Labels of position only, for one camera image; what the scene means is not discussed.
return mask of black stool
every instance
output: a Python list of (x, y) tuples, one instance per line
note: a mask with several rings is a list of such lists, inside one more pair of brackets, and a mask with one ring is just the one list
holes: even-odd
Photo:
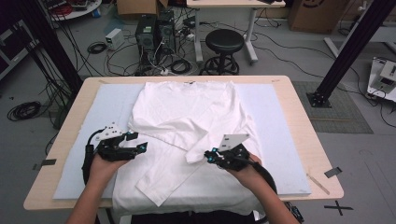
[(219, 56), (208, 59), (199, 75), (203, 72), (207, 72), (209, 75), (223, 75), (225, 73), (238, 75), (239, 65), (233, 58), (233, 54), (244, 47), (244, 37), (236, 31), (219, 29), (210, 32), (206, 36), (205, 42), (207, 47)]

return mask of round stool seat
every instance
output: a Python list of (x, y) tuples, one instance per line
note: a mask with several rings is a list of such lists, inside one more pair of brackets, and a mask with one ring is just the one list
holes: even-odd
[(233, 30), (219, 29), (210, 32), (206, 45), (217, 53), (232, 54), (244, 47), (244, 37)]

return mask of black metal pole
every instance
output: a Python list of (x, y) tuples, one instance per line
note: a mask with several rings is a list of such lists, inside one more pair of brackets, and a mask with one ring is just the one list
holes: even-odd
[(322, 107), (328, 103), (335, 87), (395, 6), (396, 0), (374, 0), (326, 77), (315, 92), (307, 94), (313, 107)]
[(76, 68), (64, 51), (58, 37), (51, 29), (44, 15), (43, 8), (41, 8), (37, 1), (38, 0), (14, 0), (13, 2), (21, 13), (23, 22), (32, 32), (33, 36), (38, 39), (52, 62), (58, 68), (59, 73), (62, 75), (71, 91), (71, 98), (74, 99), (82, 86), (82, 79), (79, 77)]

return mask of gray carpet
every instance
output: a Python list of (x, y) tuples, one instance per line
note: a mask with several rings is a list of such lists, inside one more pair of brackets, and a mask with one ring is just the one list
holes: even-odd
[(373, 133), (358, 107), (345, 91), (335, 89), (329, 99), (332, 108), (316, 108), (309, 104), (307, 92), (314, 92), (319, 82), (293, 82), (294, 89), (317, 133)]

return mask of human arm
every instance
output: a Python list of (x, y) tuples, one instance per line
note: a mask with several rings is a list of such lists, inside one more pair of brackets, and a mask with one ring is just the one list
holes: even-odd
[(128, 161), (105, 161), (99, 155), (93, 158), (90, 179), (79, 196), (66, 223), (94, 223), (102, 194), (108, 181)]
[[(260, 159), (251, 153), (250, 158), (261, 163)], [(250, 189), (257, 197), (271, 224), (298, 224), (298, 221), (285, 204), (280, 201), (264, 178), (251, 165), (248, 165), (239, 172), (234, 170), (227, 171), (235, 176), (245, 188)]]

